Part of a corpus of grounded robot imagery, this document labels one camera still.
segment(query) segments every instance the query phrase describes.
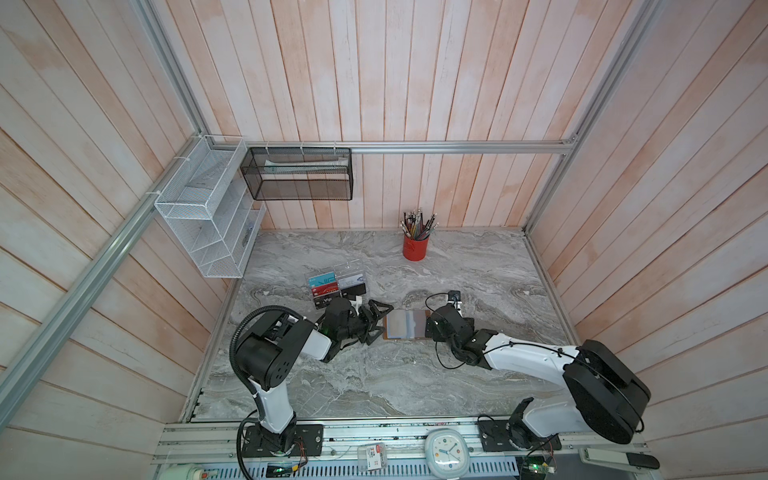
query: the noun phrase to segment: light blue clock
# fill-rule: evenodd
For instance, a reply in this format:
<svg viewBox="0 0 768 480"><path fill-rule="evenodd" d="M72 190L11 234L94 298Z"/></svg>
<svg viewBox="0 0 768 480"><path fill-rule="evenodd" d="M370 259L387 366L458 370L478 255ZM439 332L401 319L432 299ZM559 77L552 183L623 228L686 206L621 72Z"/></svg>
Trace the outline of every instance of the light blue clock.
<svg viewBox="0 0 768 480"><path fill-rule="evenodd" d="M427 466L437 478L453 480L469 471L469 450L455 430L440 429L427 435L424 444Z"/></svg>

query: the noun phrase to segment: white mesh shelf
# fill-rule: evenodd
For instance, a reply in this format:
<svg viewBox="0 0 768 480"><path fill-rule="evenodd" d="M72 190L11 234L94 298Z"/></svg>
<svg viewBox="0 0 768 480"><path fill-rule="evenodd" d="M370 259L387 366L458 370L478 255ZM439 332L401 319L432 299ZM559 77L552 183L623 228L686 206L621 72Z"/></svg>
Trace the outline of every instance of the white mesh shelf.
<svg viewBox="0 0 768 480"><path fill-rule="evenodd" d="M155 206L204 276L240 278L266 207L253 210L237 170L245 155L243 140L237 137L236 147L220 149L210 138L197 142Z"/></svg>

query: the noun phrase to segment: gray marble surface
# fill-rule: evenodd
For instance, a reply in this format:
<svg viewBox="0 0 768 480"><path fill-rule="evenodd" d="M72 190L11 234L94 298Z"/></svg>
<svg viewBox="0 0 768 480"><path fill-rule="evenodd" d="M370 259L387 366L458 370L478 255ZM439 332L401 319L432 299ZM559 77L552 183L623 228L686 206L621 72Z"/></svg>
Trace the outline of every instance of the gray marble surface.
<svg viewBox="0 0 768 480"><path fill-rule="evenodd" d="M461 290L463 313L475 318L475 328L544 343L567 342L519 232L438 231L427 257L418 263L403 258L402 233L259 233L195 420L240 419L255 408L227 359L239 321L270 304L288 306L316 321L321 311L310 300L306 274L354 259L366 265L366 300L422 309L431 293ZM440 297L430 302L442 304ZM447 366L458 364L446 345L439 344L439 352ZM516 372L443 369L431 340L381 338L371 346L344 349L329 363L301 356L287 381L300 418L508 415L526 396L546 397L558 389Z"/></svg>

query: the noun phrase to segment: small clear plastic box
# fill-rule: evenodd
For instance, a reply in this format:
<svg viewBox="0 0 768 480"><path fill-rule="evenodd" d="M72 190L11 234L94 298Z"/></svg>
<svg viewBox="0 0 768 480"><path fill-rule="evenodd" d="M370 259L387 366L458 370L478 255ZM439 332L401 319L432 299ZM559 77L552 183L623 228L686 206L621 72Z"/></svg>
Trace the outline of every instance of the small clear plastic box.
<svg viewBox="0 0 768 480"><path fill-rule="evenodd" d="M357 465L363 472L386 468L386 446L380 442L358 447Z"/></svg>

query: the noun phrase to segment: clock face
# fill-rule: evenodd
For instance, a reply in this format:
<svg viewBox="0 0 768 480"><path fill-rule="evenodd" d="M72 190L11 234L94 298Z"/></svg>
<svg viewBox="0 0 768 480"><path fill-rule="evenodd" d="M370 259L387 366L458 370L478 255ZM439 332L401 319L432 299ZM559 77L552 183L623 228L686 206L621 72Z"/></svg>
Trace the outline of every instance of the clock face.
<svg viewBox="0 0 768 480"><path fill-rule="evenodd" d="M432 454L435 466L445 474L462 470L469 462L464 440L453 433L438 435L432 441L428 454Z"/></svg>

